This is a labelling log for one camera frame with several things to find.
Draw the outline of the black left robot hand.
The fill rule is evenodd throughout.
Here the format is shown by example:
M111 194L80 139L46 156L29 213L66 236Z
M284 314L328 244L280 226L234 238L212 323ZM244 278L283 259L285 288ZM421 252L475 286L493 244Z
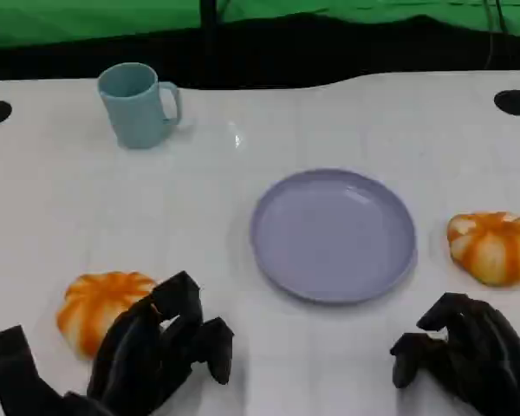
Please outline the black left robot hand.
M83 395L60 395L40 377L21 326L0 331L0 405L7 415L150 415L196 362L227 384L233 336L222 318L204 320L199 287L181 271L114 321Z

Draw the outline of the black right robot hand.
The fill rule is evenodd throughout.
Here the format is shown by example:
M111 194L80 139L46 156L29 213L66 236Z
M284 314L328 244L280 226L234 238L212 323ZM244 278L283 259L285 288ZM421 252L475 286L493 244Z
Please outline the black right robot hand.
M391 347L393 384L420 369L481 415L520 415L520 337L489 303L444 293Z

